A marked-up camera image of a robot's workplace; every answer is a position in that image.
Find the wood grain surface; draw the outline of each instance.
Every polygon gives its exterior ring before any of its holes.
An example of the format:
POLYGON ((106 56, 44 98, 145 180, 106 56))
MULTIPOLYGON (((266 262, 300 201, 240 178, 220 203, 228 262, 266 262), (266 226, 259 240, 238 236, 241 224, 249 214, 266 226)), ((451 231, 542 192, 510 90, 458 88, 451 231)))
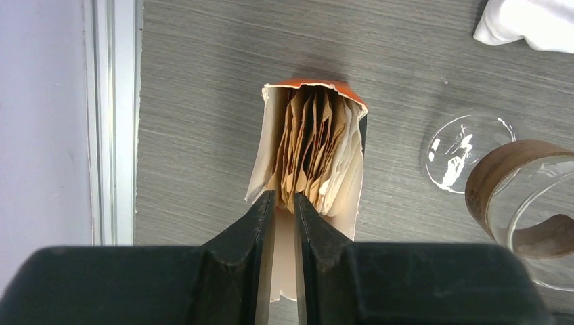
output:
MULTIPOLYGON (((293 76, 347 81, 369 106, 357 240, 489 242, 463 196, 425 180, 420 149, 470 108, 574 147, 574 56, 480 44, 472 32, 482 7, 146 0, 136 244, 203 244, 247 211, 261 87, 293 76)), ((573 295, 544 294, 552 308, 574 309, 573 295)), ((296 303, 274 303, 269 323, 296 323, 296 303)))

